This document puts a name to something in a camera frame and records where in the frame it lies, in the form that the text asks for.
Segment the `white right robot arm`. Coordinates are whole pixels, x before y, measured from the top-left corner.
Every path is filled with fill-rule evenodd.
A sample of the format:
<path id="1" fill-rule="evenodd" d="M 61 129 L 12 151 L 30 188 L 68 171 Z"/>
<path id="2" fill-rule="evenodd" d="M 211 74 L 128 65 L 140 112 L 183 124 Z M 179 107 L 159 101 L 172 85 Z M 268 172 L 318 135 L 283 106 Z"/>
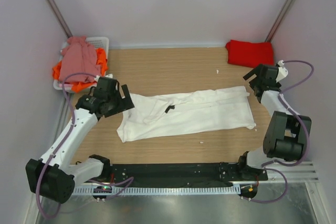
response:
<path id="1" fill-rule="evenodd" d="M 239 157 L 236 172 L 243 180 L 262 174 L 262 169 L 273 163 L 297 166 L 310 148 L 312 121 L 291 107 L 281 89 L 280 82 L 289 73 L 285 64 L 283 60 L 274 66 L 259 64 L 243 77 L 271 116 L 262 146 Z"/>

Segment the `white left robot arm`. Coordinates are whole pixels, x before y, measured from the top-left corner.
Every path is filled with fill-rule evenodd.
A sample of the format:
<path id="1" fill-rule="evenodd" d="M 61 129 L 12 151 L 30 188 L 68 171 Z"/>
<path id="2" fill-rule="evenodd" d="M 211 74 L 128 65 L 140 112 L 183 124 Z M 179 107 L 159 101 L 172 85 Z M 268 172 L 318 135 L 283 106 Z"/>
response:
<path id="1" fill-rule="evenodd" d="M 71 119 L 54 144 L 40 159 L 30 159 L 26 165 L 29 187 L 37 200 L 46 197 L 63 204 L 82 183 L 91 179 L 106 182 L 111 177 L 108 158 L 93 154 L 78 165 L 70 163 L 84 138 L 102 117 L 130 110 L 134 104 L 126 84 L 100 77 L 97 85 L 70 108 Z"/>

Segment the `white printed t-shirt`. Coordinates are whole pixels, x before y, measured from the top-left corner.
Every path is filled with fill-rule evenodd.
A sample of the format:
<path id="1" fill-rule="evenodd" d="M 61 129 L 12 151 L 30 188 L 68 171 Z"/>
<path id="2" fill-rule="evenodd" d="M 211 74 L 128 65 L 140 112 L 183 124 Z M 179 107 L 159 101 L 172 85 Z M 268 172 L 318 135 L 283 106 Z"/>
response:
<path id="1" fill-rule="evenodd" d="M 117 129 L 122 142 L 245 127 L 256 123 L 244 86 L 145 97 L 132 94 L 134 108 Z"/>

